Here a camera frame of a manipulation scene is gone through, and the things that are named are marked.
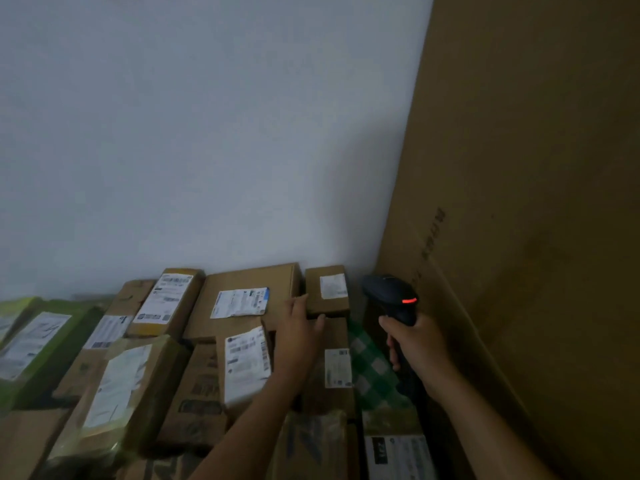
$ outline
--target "checkered fabric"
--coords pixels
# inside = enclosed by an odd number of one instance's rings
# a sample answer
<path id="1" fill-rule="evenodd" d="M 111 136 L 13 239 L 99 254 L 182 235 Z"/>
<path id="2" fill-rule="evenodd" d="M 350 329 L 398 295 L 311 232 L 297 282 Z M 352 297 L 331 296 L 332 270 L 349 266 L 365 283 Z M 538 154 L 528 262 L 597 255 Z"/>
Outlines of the checkered fabric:
<path id="1" fill-rule="evenodd" d="M 369 334 L 353 320 L 348 320 L 347 325 L 353 384 L 360 409 L 411 407 L 411 401 L 396 391 L 396 374 Z"/>

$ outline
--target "barcode scanner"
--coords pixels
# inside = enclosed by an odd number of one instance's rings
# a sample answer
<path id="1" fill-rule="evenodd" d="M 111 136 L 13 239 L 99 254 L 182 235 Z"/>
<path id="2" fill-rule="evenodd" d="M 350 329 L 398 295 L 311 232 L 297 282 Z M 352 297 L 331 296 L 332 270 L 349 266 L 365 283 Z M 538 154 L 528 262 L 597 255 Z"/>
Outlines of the barcode scanner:
<path id="1" fill-rule="evenodd" d="M 385 311 L 387 316 L 407 326 L 415 325 L 418 295 L 409 283 L 391 274 L 381 276 L 370 274 L 362 279 L 362 290 L 370 300 Z M 398 393 L 407 396 L 415 404 L 420 396 L 419 390 L 423 388 L 422 382 L 407 362 L 402 347 L 397 342 L 395 350 L 400 364 L 400 371 L 396 372 L 399 380 L 396 389 Z"/>

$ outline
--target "white wall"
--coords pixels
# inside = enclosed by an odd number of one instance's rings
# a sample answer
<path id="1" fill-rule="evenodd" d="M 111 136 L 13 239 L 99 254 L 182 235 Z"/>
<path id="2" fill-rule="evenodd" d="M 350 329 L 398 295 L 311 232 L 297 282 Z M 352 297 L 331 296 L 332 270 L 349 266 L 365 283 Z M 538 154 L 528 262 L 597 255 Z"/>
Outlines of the white wall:
<path id="1" fill-rule="evenodd" d="M 370 270 L 431 0 L 0 0 L 0 298 Z"/>

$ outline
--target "person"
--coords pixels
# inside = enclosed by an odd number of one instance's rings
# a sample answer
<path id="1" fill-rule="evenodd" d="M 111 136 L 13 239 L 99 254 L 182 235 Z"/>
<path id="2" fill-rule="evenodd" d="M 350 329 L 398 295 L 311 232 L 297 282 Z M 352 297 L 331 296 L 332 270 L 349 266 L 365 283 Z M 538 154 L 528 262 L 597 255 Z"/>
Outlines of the person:
<path id="1" fill-rule="evenodd" d="M 306 310 L 307 295 L 287 301 L 277 327 L 272 375 L 190 480 L 264 478 L 284 418 L 319 352 L 325 318 L 308 321 Z M 555 478 L 462 377 L 434 320 L 418 314 L 409 327 L 382 316 L 380 326 L 388 333 L 394 370 L 399 370 L 398 343 L 429 395 L 447 412 L 477 480 Z"/>

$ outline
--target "hand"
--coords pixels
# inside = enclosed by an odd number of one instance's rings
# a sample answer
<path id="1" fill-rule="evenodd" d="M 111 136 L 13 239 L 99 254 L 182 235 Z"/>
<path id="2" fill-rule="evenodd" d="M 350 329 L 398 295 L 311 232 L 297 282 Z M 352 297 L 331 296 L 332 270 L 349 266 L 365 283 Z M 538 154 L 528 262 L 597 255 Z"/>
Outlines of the hand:
<path id="1" fill-rule="evenodd" d="M 290 381 L 296 392 L 302 390 L 316 362 L 324 330 L 324 315 L 315 323 L 307 320 L 307 297 L 286 301 L 276 332 L 273 373 Z"/>
<path id="2" fill-rule="evenodd" d="M 447 345 L 436 322 L 422 313 L 418 313 L 413 326 L 404 325 L 387 316 L 380 317 L 378 321 L 387 332 L 389 359 L 394 371 L 400 370 L 394 343 L 397 342 L 424 388 L 439 401 L 442 389 L 452 379 L 457 379 L 460 373 L 449 357 Z"/>

